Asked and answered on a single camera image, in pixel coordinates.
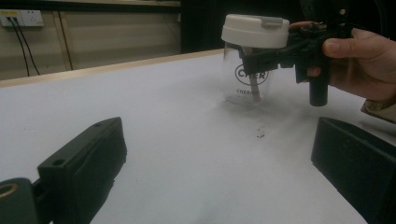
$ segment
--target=black cable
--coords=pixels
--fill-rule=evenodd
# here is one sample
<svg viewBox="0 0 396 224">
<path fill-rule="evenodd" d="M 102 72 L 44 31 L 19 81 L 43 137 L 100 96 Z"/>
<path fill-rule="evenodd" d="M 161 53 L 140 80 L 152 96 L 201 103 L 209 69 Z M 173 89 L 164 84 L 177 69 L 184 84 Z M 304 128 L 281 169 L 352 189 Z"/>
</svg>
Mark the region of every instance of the black cable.
<svg viewBox="0 0 396 224">
<path fill-rule="evenodd" d="M 35 60 L 33 60 L 32 51 L 30 51 L 29 44 L 27 43 L 26 38 L 24 37 L 23 31 L 22 31 L 22 29 L 20 27 L 20 24 L 18 23 L 17 18 L 14 18 L 14 21 L 15 21 L 15 23 L 17 23 L 18 30 L 21 32 L 22 38 L 23 38 L 23 40 L 24 40 L 24 42 L 26 44 L 27 49 L 29 50 L 30 59 L 32 60 L 33 66 L 35 67 L 35 70 L 37 71 L 37 74 L 40 76 L 40 73 L 38 72 L 37 66 L 35 66 Z"/>
<path fill-rule="evenodd" d="M 24 48 L 23 48 L 23 44 L 22 44 L 20 35 L 18 34 L 18 31 L 17 31 L 17 28 L 15 27 L 14 21 L 12 21 L 12 19 L 11 19 L 10 17 L 7 17 L 7 20 L 8 20 L 9 22 L 11 22 L 12 27 L 14 28 L 15 34 L 17 35 L 18 39 L 20 40 L 20 44 L 21 44 L 21 48 L 22 48 L 22 52 L 23 52 L 23 59 L 24 59 L 24 61 L 25 61 L 25 65 L 26 65 L 26 72 L 27 72 L 27 76 L 29 77 L 29 76 L 30 76 L 30 73 L 29 73 L 29 66 L 28 66 L 28 64 L 27 64 L 26 54 L 25 54 L 25 52 L 24 52 Z"/>
<path fill-rule="evenodd" d="M 156 0 L 156 1 L 154 1 L 154 2 L 155 2 L 158 6 L 161 6 L 161 4 L 160 4 L 161 1 Z M 174 37 L 174 39 L 176 40 L 176 42 L 177 42 L 178 44 L 180 44 L 180 40 L 179 40 L 179 38 L 177 37 L 177 34 L 175 34 L 175 32 L 172 30 L 172 28 L 169 26 L 168 22 L 166 21 L 165 14 L 162 13 L 162 15 L 163 15 L 163 21 L 165 22 L 166 27 L 167 27 L 168 30 L 171 32 L 171 34 L 172 34 L 172 36 Z"/>
</svg>

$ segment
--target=sleeve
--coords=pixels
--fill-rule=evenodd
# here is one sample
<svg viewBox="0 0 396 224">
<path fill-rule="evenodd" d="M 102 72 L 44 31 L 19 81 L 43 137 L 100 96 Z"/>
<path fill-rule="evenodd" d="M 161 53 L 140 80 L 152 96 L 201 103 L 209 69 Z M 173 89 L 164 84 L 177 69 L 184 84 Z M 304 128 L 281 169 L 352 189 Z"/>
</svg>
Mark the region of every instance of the sleeve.
<svg viewBox="0 0 396 224">
<path fill-rule="evenodd" d="M 361 112 L 370 116 L 396 123 L 396 104 L 388 105 L 381 102 L 366 100 Z"/>
</svg>

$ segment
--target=white cap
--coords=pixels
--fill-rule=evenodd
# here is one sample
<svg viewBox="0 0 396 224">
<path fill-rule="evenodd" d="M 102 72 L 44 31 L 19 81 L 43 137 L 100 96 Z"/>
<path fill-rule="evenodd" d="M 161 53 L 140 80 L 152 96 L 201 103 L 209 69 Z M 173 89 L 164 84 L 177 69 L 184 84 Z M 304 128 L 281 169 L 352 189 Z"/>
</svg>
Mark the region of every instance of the white cap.
<svg viewBox="0 0 396 224">
<path fill-rule="evenodd" d="M 289 24 L 282 18 L 230 14 L 221 39 L 242 47 L 281 49 L 288 42 Z"/>
</svg>

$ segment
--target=electrical outlet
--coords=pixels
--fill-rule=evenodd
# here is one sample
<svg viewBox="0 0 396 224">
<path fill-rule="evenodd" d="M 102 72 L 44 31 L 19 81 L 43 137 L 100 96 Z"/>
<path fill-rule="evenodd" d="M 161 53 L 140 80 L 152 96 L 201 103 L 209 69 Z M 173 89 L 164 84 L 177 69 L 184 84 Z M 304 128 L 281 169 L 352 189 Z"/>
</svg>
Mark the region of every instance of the electrical outlet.
<svg viewBox="0 0 396 224">
<path fill-rule="evenodd" d="M 23 18 L 19 10 L 15 9 L 0 9 L 0 21 L 3 26 L 12 26 L 12 23 L 9 19 L 17 20 L 19 26 L 24 26 Z"/>
<path fill-rule="evenodd" d="M 25 26 L 44 26 L 39 10 L 20 10 Z"/>
</svg>

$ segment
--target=printed logo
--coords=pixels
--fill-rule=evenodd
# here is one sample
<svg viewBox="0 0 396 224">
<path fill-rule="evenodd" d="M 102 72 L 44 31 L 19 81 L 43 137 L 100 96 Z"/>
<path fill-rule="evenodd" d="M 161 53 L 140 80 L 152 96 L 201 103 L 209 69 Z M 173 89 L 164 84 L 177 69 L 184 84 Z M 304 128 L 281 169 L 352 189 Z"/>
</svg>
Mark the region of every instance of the printed logo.
<svg viewBox="0 0 396 224">
<path fill-rule="evenodd" d="M 258 86 L 262 84 L 268 78 L 268 72 L 246 74 L 244 65 L 239 65 L 235 69 L 235 76 L 241 83 L 247 86 Z"/>
</svg>

